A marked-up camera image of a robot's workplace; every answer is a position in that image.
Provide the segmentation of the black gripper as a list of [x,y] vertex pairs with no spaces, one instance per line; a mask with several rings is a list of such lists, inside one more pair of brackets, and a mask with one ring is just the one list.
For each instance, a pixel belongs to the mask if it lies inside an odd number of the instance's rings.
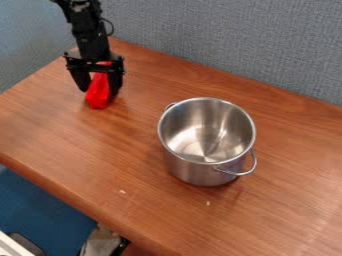
[[91,76],[89,72],[105,72],[110,87],[109,99],[113,100],[123,85],[123,57],[110,49],[109,37],[105,34],[78,36],[76,48],[63,55],[74,81],[82,92],[89,90]]

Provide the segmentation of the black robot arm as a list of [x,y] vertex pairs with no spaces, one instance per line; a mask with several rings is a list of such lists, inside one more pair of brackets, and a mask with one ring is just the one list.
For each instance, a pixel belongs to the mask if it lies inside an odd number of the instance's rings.
[[62,9],[78,48],[66,51],[66,67],[82,92],[89,92],[94,76],[107,76],[109,96],[115,97],[123,86],[125,59],[110,49],[106,23],[99,0],[51,0]]

